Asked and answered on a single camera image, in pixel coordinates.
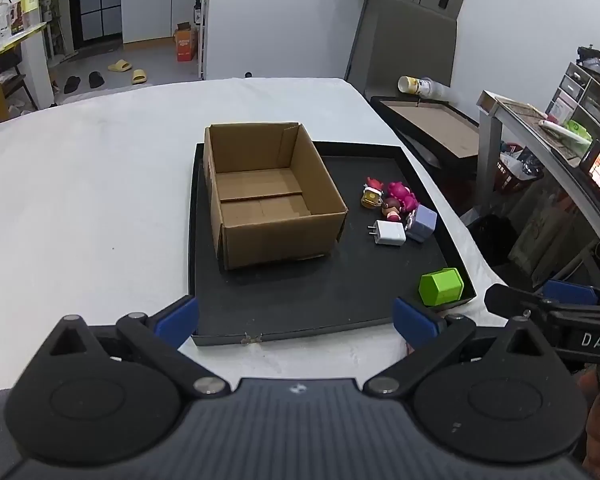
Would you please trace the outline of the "person's right hand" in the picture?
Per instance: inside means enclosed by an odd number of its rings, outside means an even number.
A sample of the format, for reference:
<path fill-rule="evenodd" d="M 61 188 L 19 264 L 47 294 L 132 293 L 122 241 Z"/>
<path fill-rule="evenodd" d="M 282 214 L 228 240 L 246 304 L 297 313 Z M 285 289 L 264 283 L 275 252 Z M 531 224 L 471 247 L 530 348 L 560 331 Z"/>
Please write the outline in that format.
<path fill-rule="evenodd" d="M 595 366 L 578 375 L 577 384 L 590 404 L 586 421 L 586 454 L 584 469 L 595 479 L 600 479 L 600 385 Z"/>

